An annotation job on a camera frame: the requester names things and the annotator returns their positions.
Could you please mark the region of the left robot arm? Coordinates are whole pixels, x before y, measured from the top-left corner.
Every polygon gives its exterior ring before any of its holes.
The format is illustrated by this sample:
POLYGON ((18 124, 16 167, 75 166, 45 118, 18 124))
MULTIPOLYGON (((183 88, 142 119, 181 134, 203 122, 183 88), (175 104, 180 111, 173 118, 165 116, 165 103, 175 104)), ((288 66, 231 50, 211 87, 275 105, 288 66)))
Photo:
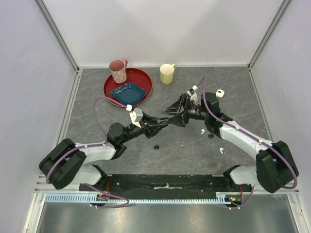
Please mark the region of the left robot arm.
POLYGON ((96 191, 105 189, 106 174, 97 163, 118 159, 127 149, 126 142, 140 135, 150 139, 170 123, 168 117, 157 118, 144 112, 131 112, 130 118, 132 122, 126 127, 113 123, 103 142, 82 144, 69 138, 62 140, 39 163, 46 182, 57 190, 81 183, 89 183, 96 191))

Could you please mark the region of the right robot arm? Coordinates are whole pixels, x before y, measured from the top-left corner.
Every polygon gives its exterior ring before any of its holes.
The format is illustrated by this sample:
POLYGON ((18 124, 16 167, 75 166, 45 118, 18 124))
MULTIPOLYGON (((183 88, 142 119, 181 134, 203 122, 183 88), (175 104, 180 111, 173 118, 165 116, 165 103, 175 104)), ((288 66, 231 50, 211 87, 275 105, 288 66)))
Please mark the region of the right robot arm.
POLYGON ((288 145, 260 138, 241 127, 221 112, 215 94, 203 93, 197 105, 189 92, 184 93, 162 113, 171 115, 171 124, 179 127, 185 127, 190 119, 202 120, 211 134, 231 142, 255 160, 255 166, 235 165, 225 172, 222 183, 226 190, 234 191, 240 184, 260 185, 269 193, 296 188, 299 171, 288 145))

